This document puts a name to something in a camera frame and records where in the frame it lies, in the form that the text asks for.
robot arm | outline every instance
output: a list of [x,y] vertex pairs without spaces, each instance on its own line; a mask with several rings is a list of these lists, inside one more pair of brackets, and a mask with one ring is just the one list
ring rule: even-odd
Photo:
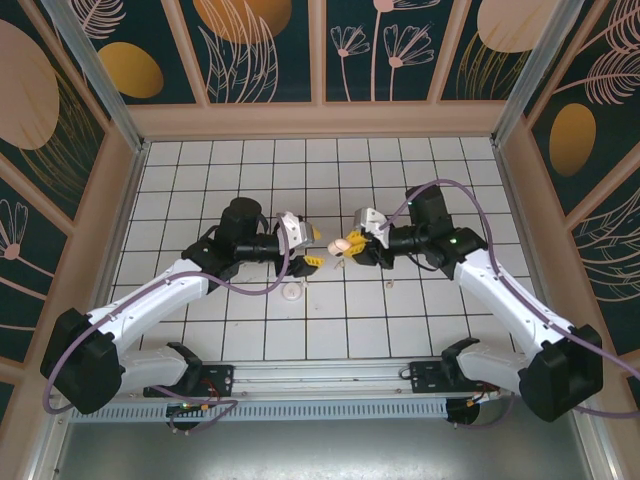
[[[407,198],[415,189],[406,193]],[[552,421],[602,389],[602,359],[570,342],[537,318],[500,281],[487,244],[469,228],[454,228],[437,186],[409,204],[412,225],[382,229],[384,215],[371,208],[356,212],[353,232],[329,246],[333,254],[351,257],[361,265],[392,269],[399,255],[424,254],[428,263],[473,294],[513,335],[524,354],[501,351],[474,338],[442,352],[442,367],[451,383],[478,380],[520,394],[540,418]],[[498,263],[500,276],[548,320],[600,346],[590,326],[575,328],[552,312]]]
[[[182,252],[181,259],[126,297],[96,308],[86,315],[75,309],[57,320],[40,368],[49,377],[63,352],[83,332],[107,316],[102,324],[69,357],[55,386],[82,413],[106,405],[116,394],[151,385],[173,386],[181,393],[191,391],[201,379],[202,361],[184,345],[172,342],[154,351],[128,352],[141,335],[172,311],[206,296],[218,283],[189,273],[206,273],[223,281],[237,275],[245,262],[273,262],[281,273],[284,238],[292,252],[314,242],[313,227],[292,213],[282,215],[284,229],[266,230],[260,205],[248,198],[234,199],[222,213],[220,225],[212,227]],[[313,274],[320,262],[307,256],[290,260],[287,275]],[[175,274],[186,274],[169,281]],[[157,288],[151,288],[164,282]],[[112,312],[124,302],[131,303],[115,316]]]

cable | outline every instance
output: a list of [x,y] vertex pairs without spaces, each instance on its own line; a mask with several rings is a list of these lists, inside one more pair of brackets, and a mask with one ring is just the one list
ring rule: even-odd
[[[635,378],[640,380],[640,372],[638,370],[636,370],[635,368],[633,368],[631,365],[629,365],[624,360],[619,359],[615,355],[612,355],[611,353],[606,352],[605,350],[603,350],[603,349],[601,349],[599,347],[596,347],[595,345],[591,345],[589,342],[586,342],[586,341],[582,340],[581,338],[576,337],[571,332],[567,332],[563,328],[560,328],[557,325],[555,325],[551,320],[549,320],[547,318],[547,316],[543,312],[539,311],[522,294],[520,294],[520,292],[509,282],[509,280],[507,280],[500,273],[500,268],[498,266],[498,260],[496,258],[496,252],[495,252],[495,248],[494,248],[493,233],[491,232],[491,226],[489,225],[489,219],[487,218],[487,214],[484,212],[484,210],[482,209],[482,206],[480,205],[480,202],[478,202],[478,200],[473,195],[473,193],[468,188],[466,188],[464,185],[462,185],[461,183],[456,182],[455,180],[439,179],[439,180],[433,180],[431,182],[425,183],[424,185],[421,185],[411,195],[409,195],[409,197],[402,203],[400,208],[398,208],[398,210],[396,210],[396,212],[393,215],[391,215],[391,217],[379,227],[380,230],[384,230],[390,224],[392,224],[394,222],[394,220],[396,220],[400,216],[400,214],[404,211],[404,209],[407,208],[409,203],[412,202],[418,195],[420,195],[422,192],[424,192],[427,188],[433,187],[435,185],[451,185],[451,186],[454,186],[454,187],[459,188],[460,190],[462,190],[465,193],[465,195],[467,197],[469,197],[469,200],[471,200],[471,203],[473,203],[473,205],[476,207],[476,210],[478,211],[478,214],[480,215],[480,219],[482,220],[482,224],[484,225],[485,231],[487,233],[487,245],[488,245],[488,252],[489,252],[489,259],[490,259],[490,262],[491,262],[491,267],[492,267],[494,273],[496,274],[496,276],[500,279],[500,282],[505,286],[505,288],[507,290],[509,290],[509,292],[514,297],[516,297],[525,307],[527,307],[527,309],[529,309],[529,311],[531,311],[531,313],[533,313],[536,317],[538,317],[538,319],[540,321],[542,321],[545,325],[547,325],[554,332],[559,333],[560,335],[562,335],[563,337],[571,340],[572,342],[574,342],[574,343],[586,348],[587,350],[589,350],[589,351],[591,351],[593,353],[596,353],[596,354],[600,355],[601,357],[606,358],[607,360],[615,363],[619,367],[621,367],[624,370],[626,370],[627,372],[629,372]],[[592,410],[590,408],[585,408],[585,407],[576,407],[576,410],[578,412],[581,412],[581,413],[588,413],[590,415],[596,415],[596,416],[612,418],[612,419],[626,419],[626,418],[639,418],[640,417],[640,411],[623,412],[623,413],[601,412],[599,410]]]
[[[284,222],[282,220],[282,216],[278,217],[278,225],[281,225],[283,231],[285,230],[285,226],[284,226]],[[91,327],[89,327],[84,332],[82,332],[78,336],[78,338],[76,338],[71,343],[71,345],[69,345],[67,347],[67,349],[64,351],[64,353],[60,356],[60,358],[58,359],[58,362],[55,364],[55,366],[53,367],[53,370],[51,371],[51,374],[49,375],[49,379],[47,380],[47,386],[45,387],[44,393],[42,395],[42,406],[44,407],[44,410],[47,413],[51,414],[51,415],[58,415],[60,413],[64,413],[67,410],[73,408],[73,405],[71,403],[69,403],[68,405],[65,405],[64,407],[61,407],[61,408],[54,408],[54,407],[51,406],[51,403],[49,402],[49,397],[51,396],[51,391],[53,390],[53,384],[55,383],[56,379],[58,378],[58,375],[60,374],[60,370],[62,370],[62,367],[64,366],[65,362],[69,359],[69,357],[75,351],[75,349],[78,348],[82,344],[82,342],[84,342],[91,334],[93,334],[93,332],[98,330],[102,325],[106,324],[107,322],[114,320],[116,318],[116,316],[119,315],[120,313],[122,313],[127,307],[129,307],[130,305],[134,304],[135,302],[137,302],[141,298],[145,297],[149,293],[153,292],[154,290],[160,288],[161,286],[168,285],[173,281],[180,280],[181,278],[202,277],[202,278],[206,278],[210,282],[213,282],[213,283],[215,283],[215,284],[217,284],[217,285],[219,285],[221,287],[227,288],[227,289],[231,290],[232,292],[240,293],[242,295],[249,295],[249,296],[254,296],[255,297],[255,296],[259,296],[259,295],[266,295],[267,293],[270,293],[270,292],[274,291],[282,283],[282,280],[284,279],[285,274],[287,273],[287,269],[289,268],[290,255],[289,255],[289,239],[287,238],[287,235],[282,235],[282,241],[284,243],[284,255],[283,255],[282,269],[280,270],[280,273],[276,277],[276,281],[274,283],[272,283],[270,286],[268,286],[267,288],[265,288],[265,289],[262,289],[262,290],[244,290],[242,288],[238,288],[235,285],[232,285],[232,284],[230,284],[228,282],[225,282],[224,280],[220,280],[218,277],[214,277],[213,275],[209,275],[207,273],[203,273],[203,272],[181,272],[181,273],[176,273],[176,274],[173,274],[173,275],[169,275],[167,278],[164,278],[164,279],[159,280],[158,282],[156,282],[156,283],[154,283],[152,285],[149,285],[148,287],[144,288],[143,290],[141,290],[140,292],[138,292],[137,294],[135,294],[134,296],[132,296],[128,300],[122,302],[120,305],[118,305],[116,308],[114,308],[113,311],[111,311],[111,313],[105,315],[104,318],[101,318],[96,323],[94,323]],[[152,387],[152,388],[155,388],[156,390],[158,390],[159,388],[162,388],[162,387],[155,386],[155,387]]]

feather pattern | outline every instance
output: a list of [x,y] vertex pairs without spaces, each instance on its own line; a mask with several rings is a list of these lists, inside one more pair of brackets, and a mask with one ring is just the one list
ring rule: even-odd
[[640,87],[640,50],[601,55],[582,82],[591,103],[622,105]]
[[70,0],[82,30],[89,38],[106,40],[126,16],[122,0]]
[[605,36],[619,53],[640,47],[640,0],[617,0]]

white grid floor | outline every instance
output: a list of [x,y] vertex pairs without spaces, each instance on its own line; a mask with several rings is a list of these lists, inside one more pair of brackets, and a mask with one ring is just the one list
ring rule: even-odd
[[[205,361],[385,358],[439,355],[469,335],[514,348],[502,325],[440,273],[398,258],[393,271],[361,267],[323,248],[345,236],[360,207],[390,214],[407,187],[449,178],[473,188],[489,213],[498,258],[532,290],[510,207],[487,138],[356,138],[154,143],[113,283],[119,298],[161,273],[237,196],[265,216],[291,210],[323,238],[327,258],[303,298],[280,290],[247,297],[219,288],[151,329],[139,348],[182,341]],[[483,234],[463,193],[444,188],[457,226]],[[408,220],[402,217],[396,225]],[[264,288],[275,272],[245,265],[234,283]]]

white tile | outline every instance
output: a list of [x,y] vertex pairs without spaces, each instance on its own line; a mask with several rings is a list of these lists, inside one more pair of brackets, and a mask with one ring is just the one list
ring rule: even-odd
[[331,255],[326,248],[308,248],[307,255],[313,257],[324,258],[324,265],[316,270],[316,272],[307,277],[308,282],[320,282],[320,281],[340,281],[343,277],[344,265],[347,259],[341,259]]
[[487,137],[463,137],[460,139],[467,160],[493,160],[493,148]]
[[267,297],[267,318],[306,318],[306,290],[303,289],[302,297],[298,300],[287,300],[282,296],[282,289],[286,283],[283,283]]
[[427,315],[464,314],[460,287],[451,280],[423,280]]
[[432,161],[402,162],[402,165],[404,166],[404,176],[407,180],[407,185],[410,187],[423,185],[438,178],[435,163]]
[[502,185],[502,179],[495,160],[467,162],[467,166],[474,185]]
[[316,239],[314,247],[326,247],[336,238],[342,238],[340,217],[314,217],[311,224],[320,232],[322,238]]
[[388,316],[426,315],[420,280],[396,280],[392,285],[386,284],[384,288]]
[[335,217],[340,215],[340,194],[338,189],[307,190],[307,216]]
[[442,351],[454,343],[469,338],[465,317],[428,317],[428,322],[435,356],[442,355]]
[[462,190],[456,187],[442,187],[442,195],[449,213],[478,213],[471,199]]
[[371,164],[374,187],[404,187],[404,170],[401,162]]
[[341,188],[340,201],[342,202],[342,215],[350,216],[360,208],[373,207],[373,190],[370,188]]
[[242,141],[216,140],[213,142],[211,163],[214,165],[237,164],[242,161]]
[[368,162],[340,164],[340,188],[370,186],[371,167]]
[[347,317],[384,317],[382,282],[347,282]]
[[164,252],[160,252],[160,256],[158,257],[158,266],[156,267],[155,276],[157,277],[161,273],[163,273],[167,268],[175,263],[176,260],[180,259],[180,251],[178,250],[167,250]]
[[251,198],[260,204],[262,207],[262,214],[269,220],[270,215],[275,215],[277,212],[271,211],[271,192],[272,190],[240,190],[239,197]]
[[507,352],[513,352],[509,331],[493,315],[470,315],[469,330],[471,336],[484,345]]
[[276,163],[304,163],[304,140],[276,140],[275,158]]
[[262,360],[264,330],[264,320],[227,322],[222,360]]
[[305,165],[276,165],[273,172],[273,188],[304,188]]
[[304,360],[304,320],[267,322],[265,360]]
[[445,178],[463,185],[471,185],[467,162],[436,162],[436,172],[440,179]]
[[142,337],[144,350],[156,350],[169,342],[181,342],[184,323],[158,323],[147,330]]
[[482,221],[480,220],[480,215],[473,214],[456,214],[451,215],[453,217],[453,226],[458,228],[470,228],[481,238],[484,238],[484,230],[482,229]]
[[153,142],[147,165],[177,165],[181,142]]
[[401,138],[400,151],[403,160],[433,160],[428,138]]
[[264,283],[269,276],[268,263],[243,263],[231,283]]
[[[243,290],[264,290],[266,284],[243,284]],[[244,295],[229,291],[227,320],[263,320],[265,318],[267,297],[265,295]]]
[[271,209],[273,214],[295,211],[297,215],[306,216],[304,190],[274,190]]
[[473,187],[485,213],[509,213],[509,202],[502,187]]
[[529,269],[520,245],[496,245],[496,257],[514,277],[528,277]]
[[384,318],[350,318],[350,358],[381,358],[389,356],[387,321]]
[[118,285],[142,285],[155,277],[158,252],[125,252],[118,272]]
[[164,220],[167,218],[171,193],[139,193],[133,220]]
[[237,196],[238,192],[207,192],[204,196],[202,218],[220,218],[222,211]]
[[339,138],[338,160],[340,162],[368,162],[369,145],[366,138]]
[[406,200],[404,196],[406,191],[405,188],[376,188],[374,191],[376,210],[387,216],[391,215]]
[[519,243],[518,231],[511,214],[489,214],[489,226],[495,243]]
[[307,163],[307,188],[338,186],[338,165],[335,163]]
[[435,160],[464,160],[460,139],[452,138],[432,138],[431,149]]
[[229,290],[218,287],[204,298],[194,300],[187,310],[187,321],[208,320],[224,321],[227,311]]
[[208,169],[209,167],[205,165],[178,167],[173,190],[204,190]]
[[242,163],[273,163],[273,140],[245,140]]
[[344,318],[344,285],[309,283],[307,288],[307,318]]
[[468,290],[462,289],[462,296],[464,298],[464,309],[468,315],[488,315],[491,313],[487,306]]
[[175,175],[176,167],[147,167],[144,169],[140,191],[170,192]]
[[207,190],[238,190],[240,168],[240,165],[211,165]]
[[191,322],[184,328],[184,346],[205,362],[222,360],[223,322]]
[[359,265],[351,258],[344,259],[344,276],[347,280],[382,280],[380,267]]
[[307,358],[347,358],[345,320],[309,320],[307,322]]
[[407,257],[396,257],[393,261],[393,269],[383,269],[382,277],[385,280],[414,280],[420,278],[418,267]]
[[125,250],[160,250],[164,221],[131,222]]
[[169,220],[162,237],[162,250],[185,250],[198,239],[200,220]]
[[211,158],[212,142],[182,142],[180,165],[207,165]]
[[400,160],[400,144],[397,138],[370,138],[369,155],[372,162]]
[[390,318],[389,343],[392,357],[431,356],[427,318]]
[[169,205],[170,219],[201,218],[204,192],[173,192]]
[[271,189],[273,183],[273,165],[242,165],[240,188]]
[[307,162],[338,161],[335,138],[317,138],[307,140]]

